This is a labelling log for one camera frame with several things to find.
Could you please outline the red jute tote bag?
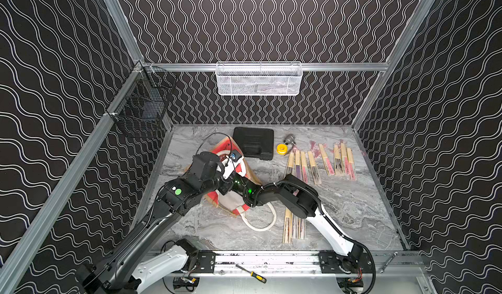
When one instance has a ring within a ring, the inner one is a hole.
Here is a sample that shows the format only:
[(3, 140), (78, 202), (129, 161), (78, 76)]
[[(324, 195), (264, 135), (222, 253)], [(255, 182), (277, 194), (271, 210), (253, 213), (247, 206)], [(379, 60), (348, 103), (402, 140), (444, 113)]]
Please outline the red jute tote bag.
[(265, 227), (254, 227), (247, 219), (247, 211), (256, 205), (256, 203), (250, 201), (250, 198), (257, 189), (260, 189), (261, 182), (248, 166), (243, 151), (229, 135), (215, 132), (211, 133), (203, 141), (207, 142), (215, 135), (224, 137), (211, 150), (223, 164), (224, 185), (220, 189), (209, 193), (207, 197), (216, 206), (240, 216), (244, 224), (251, 230), (257, 232), (270, 230), (277, 221), (277, 212), (271, 203), (266, 204), (273, 217), (270, 224)]

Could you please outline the bamboo fan plain edge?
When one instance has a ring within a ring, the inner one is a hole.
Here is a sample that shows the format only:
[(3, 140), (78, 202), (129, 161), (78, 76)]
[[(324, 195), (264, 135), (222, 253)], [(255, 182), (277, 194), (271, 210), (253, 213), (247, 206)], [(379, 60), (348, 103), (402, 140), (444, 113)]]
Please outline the bamboo fan plain edge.
[(298, 219), (298, 239), (305, 240), (305, 220)]

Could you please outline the bamboo fan floral white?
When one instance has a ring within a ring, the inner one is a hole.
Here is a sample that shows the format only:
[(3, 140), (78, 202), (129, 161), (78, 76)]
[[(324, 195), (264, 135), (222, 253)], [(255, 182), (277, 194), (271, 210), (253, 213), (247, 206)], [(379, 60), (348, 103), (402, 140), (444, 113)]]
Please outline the bamboo fan floral white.
[(288, 156), (288, 163), (284, 172), (284, 176), (295, 175), (295, 153), (291, 151)]

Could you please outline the yellow black handled screwdriver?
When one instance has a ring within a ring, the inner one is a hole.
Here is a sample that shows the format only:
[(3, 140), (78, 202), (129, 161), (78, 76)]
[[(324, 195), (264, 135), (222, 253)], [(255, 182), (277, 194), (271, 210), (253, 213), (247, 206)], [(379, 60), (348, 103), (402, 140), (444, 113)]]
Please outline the yellow black handled screwdriver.
[(266, 278), (264, 278), (263, 276), (261, 276), (261, 275), (259, 275), (259, 274), (255, 273), (254, 271), (247, 270), (247, 269), (245, 269), (244, 267), (242, 267), (241, 265), (238, 265), (238, 264), (236, 264), (235, 266), (236, 266), (236, 268), (238, 268), (238, 269), (240, 269), (240, 270), (242, 270), (242, 271), (246, 272), (246, 273), (247, 273), (247, 274), (249, 274), (252, 278), (255, 278), (256, 280), (260, 281), (261, 283), (263, 283), (263, 284), (266, 284), (266, 283), (267, 283), (267, 279), (266, 279)]

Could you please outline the bamboo fan white red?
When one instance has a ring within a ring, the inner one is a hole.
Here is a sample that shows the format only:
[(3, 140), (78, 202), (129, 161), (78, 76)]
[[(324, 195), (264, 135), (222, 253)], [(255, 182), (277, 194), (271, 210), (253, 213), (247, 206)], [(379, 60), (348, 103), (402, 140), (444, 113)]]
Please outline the bamboo fan white red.
[(299, 239), (300, 237), (300, 222), (301, 220), (297, 216), (292, 217), (292, 238), (293, 239)]

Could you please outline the bamboo fan pink green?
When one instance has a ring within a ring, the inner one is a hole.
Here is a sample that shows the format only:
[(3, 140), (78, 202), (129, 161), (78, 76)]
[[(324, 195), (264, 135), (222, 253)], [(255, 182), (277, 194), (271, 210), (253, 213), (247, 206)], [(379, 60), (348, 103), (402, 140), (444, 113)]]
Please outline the bamboo fan pink green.
[(324, 168), (326, 170), (326, 173), (329, 176), (335, 176), (335, 170), (334, 170), (333, 165), (331, 164), (331, 162), (329, 160), (326, 148), (324, 147), (323, 144), (319, 144), (318, 146), (319, 146), (320, 155), (321, 155), (321, 158), (323, 160), (323, 164), (324, 164)]

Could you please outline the bamboo fan dark floral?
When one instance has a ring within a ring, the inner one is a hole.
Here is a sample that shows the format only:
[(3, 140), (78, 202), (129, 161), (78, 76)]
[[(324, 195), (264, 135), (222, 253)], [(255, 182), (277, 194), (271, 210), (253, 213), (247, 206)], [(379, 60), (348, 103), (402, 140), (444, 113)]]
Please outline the bamboo fan dark floral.
[(340, 148), (337, 143), (333, 144), (333, 162), (335, 165), (335, 175), (341, 176), (343, 174), (343, 169), (341, 167), (342, 161), (341, 161)]

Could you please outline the black plastic tool case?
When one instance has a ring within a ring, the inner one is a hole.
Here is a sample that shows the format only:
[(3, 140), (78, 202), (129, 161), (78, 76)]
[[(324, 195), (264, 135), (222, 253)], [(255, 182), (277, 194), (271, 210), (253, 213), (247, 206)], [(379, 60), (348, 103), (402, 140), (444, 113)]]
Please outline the black plastic tool case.
[(274, 154), (274, 136), (272, 129), (237, 127), (233, 139), (245, 158), (271, 161)]

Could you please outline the bamboo fan pink stripe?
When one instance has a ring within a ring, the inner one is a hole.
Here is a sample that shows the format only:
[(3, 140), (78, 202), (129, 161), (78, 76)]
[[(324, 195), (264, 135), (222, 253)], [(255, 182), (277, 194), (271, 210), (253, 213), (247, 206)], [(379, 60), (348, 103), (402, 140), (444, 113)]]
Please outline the bamboo fan pink stripe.
[(351, 148), (347, 148), (347, 158), (348, 158), (348, 168), (349, 168), (349, 175), (351, 180), (356, 179), (356, 172), (354, 168), (354, 156)]

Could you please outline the bamboo fan grey floral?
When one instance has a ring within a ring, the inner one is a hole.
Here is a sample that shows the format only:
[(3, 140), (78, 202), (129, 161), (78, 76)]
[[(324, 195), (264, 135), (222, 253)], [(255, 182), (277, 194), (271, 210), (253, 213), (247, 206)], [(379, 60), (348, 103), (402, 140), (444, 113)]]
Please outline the bamboo fan grey floral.
[(311, 167), (311, 171), (312, 171), (312, 177), (313, 177), (314, 184), (319, 186), (322, 184), (322, 180), (321, 180), (319, 169), (318, 169), (318, 166), (316, 163), (316, 156), (315, 156), (316, 142), (310, 141), (310, 144), (311, 144), (311, 149), (307, 152), (307, 154), (309, 157), (309, 163), (310, 163), (310, 167)]

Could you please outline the aluminium frame corner post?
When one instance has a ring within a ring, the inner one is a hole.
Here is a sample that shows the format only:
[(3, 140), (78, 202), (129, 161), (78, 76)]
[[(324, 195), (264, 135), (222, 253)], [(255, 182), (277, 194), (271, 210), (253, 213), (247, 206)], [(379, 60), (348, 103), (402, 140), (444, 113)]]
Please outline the aluminium frame corner post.
[(386, 69), (379, 73), (374, 85), (367, 94), (367, 97), (363, 102), (361, 109), (358, 111), (358, 114), (352, 122), (352, 128), (354, 129), (354, 131), (358, 131), (361, 128), (363, 121), (371, 110), (372, 105), (375, 103), (388, 79), (395, 71), (397, 64), (401, 61), (406, 49), (409, 47), (411, 41), (422, 25), (422, 22), (430, 12), (434, 3), (435, 0), (418, 1), (413, 14), (411, 14), (399, 39), (396, 41), (391, 54), (386, 60)]

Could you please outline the bamboo fan purple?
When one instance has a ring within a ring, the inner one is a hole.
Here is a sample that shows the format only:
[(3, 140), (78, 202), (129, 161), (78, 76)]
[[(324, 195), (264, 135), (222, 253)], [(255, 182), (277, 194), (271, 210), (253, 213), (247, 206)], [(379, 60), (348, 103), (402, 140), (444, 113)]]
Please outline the bamboo fan purple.
[(299, 180), (303, 180), (301, 169), (301, 152), (299, 150), (295, 151), (295, 177)]

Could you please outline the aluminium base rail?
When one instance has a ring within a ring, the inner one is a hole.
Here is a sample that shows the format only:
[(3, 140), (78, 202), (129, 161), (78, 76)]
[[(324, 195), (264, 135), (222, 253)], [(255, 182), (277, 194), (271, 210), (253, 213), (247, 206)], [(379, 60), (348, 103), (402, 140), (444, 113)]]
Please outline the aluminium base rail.
[(425, 274), (424, 263), (417, 252), (373, 251), (373, 260), (364, 253), (358, 268), (349, 265), (333, 251), (209, 251), (202, 250), (194, 260), (196, 267), (172, 273), (173, 276), (243, 276), (246, 270), (265, 277), (292, 276), (318, 277), (332, 276), (348, 278), (362, 273), (364, 277), (373, 274), (383, 277), (420, 276)]

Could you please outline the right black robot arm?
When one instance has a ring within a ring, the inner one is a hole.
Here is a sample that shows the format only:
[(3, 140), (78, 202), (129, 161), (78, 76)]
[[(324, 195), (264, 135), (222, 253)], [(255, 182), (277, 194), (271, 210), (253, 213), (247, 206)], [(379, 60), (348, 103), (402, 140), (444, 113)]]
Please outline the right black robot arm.
[(251, 180), (231, 174), (223, 193), (235, 192), (246, 205), (254, 208), (273, 201), (281, 202), (295, 216), (307, 220), (328, 241), (337, 254), (341, 270), (347, 273), (376, 273), (375, 261), (368, 247), (350, 238), (331, 218), (317, 191), (295, 176), (257, 185)]

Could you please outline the yellow thread seal tape spool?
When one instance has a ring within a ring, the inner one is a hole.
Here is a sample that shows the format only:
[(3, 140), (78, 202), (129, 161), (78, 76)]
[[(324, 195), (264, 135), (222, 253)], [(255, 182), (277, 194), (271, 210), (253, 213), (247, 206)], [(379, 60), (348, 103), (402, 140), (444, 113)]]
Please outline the yellow thread seal tape spool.
[(286, 155), (288, 153), (288, 146), (285, 144), (278, 144), (276, 150), (277, 154)]

